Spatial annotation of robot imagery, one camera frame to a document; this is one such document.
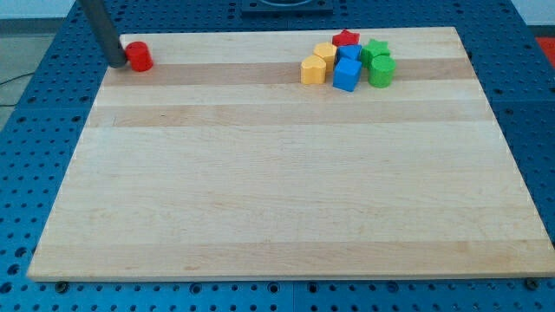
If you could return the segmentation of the grey cylindrical robot arm stick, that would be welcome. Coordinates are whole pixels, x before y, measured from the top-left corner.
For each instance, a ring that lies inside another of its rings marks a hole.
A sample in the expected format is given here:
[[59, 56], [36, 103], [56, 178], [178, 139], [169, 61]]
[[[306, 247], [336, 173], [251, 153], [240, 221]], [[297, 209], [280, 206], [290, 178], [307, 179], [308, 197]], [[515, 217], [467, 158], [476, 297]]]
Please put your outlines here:
[[111, 68], [122, 68], [127, 57], [103, 0], [78, 0], [95, 39]]

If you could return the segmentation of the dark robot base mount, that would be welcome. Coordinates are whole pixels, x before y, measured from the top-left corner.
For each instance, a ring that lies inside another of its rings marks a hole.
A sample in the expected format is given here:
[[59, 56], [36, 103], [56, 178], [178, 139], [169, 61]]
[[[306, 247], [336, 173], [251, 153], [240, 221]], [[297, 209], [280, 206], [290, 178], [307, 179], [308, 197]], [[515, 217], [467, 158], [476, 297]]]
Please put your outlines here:
[[243, 16], [332, 13], [334, 0], [241, 0]]

